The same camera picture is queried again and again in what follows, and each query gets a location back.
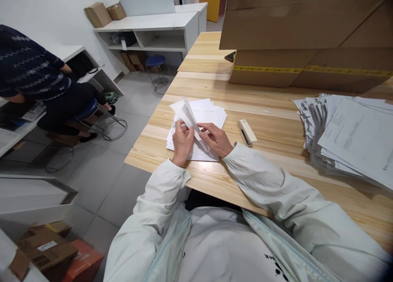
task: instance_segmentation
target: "black bag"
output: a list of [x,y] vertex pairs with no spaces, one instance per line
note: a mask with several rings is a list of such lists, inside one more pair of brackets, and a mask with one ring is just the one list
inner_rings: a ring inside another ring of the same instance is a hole
[[67,65],[72,70],[72,73],[67,74],[67,76],[74,81],[78,81],[79,78],[85,76],[87,73],[93,74],[98,70],[98,68],[93,66],[91,60],[83,52],[69,60]]

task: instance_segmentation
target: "black shoe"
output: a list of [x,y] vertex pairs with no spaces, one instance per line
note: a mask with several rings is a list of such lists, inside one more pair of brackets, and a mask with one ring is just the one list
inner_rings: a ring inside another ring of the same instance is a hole
[[110,110],[110,111],[108,111],[111,115],[115,115],[115,113],[116,113],[116,107],[114,106],[114,105],[112,105],[111,106],[112,107],[112,110]]
[[95,139],[96,137],[98,136],[98,134],[96,134],[96,133],[90,133],[90,136],[88,136],[88,137],[81,137],[80,138],[80,142],[81,143],[86,143],[86,142],[88,142],[88,141],[90,141],[90,140],[92,140],[92,139]]

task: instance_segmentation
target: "white t-shirt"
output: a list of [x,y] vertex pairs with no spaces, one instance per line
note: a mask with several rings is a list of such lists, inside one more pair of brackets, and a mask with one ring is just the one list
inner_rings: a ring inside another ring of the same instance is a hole
[[191,218],[178,282],[288,281],[240,213],[199,207],[191,211]]

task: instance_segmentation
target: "black pants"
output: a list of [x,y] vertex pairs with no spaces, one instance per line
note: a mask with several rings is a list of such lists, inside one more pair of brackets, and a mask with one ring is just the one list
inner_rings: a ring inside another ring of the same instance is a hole
[[78,135],[79,129],[64,123],[79,114],[93,100],[106,104],[105,97],[90,83],[72,82],[69,90],[58,98],[45,103],[46,114],[37,123],[38,127],[59,134]]
[[208,194],[199,192],[197,190],[191,190],[187,201],[185,202],[185,208],[188,211],[193,210],[194,208],[197,207],[202,207],[202,206],[212,206],[212,207],[228,207],[233,210],[242,212],[242,209],[232,203],[228,203],[224,200],[215,198],[213,196],[210,196]]

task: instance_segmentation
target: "white jacket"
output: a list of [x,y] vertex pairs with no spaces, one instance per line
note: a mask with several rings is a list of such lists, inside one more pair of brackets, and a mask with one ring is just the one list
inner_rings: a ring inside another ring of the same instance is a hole
[[[336,203],[240,143],[223,159],[242,191],[276,222],[243,210],[290,281],[372,281],[390,256]],[[190,213],[176,194],[189,173],[170,160],[151,175],[114,238],[104,281],[177,281]]]

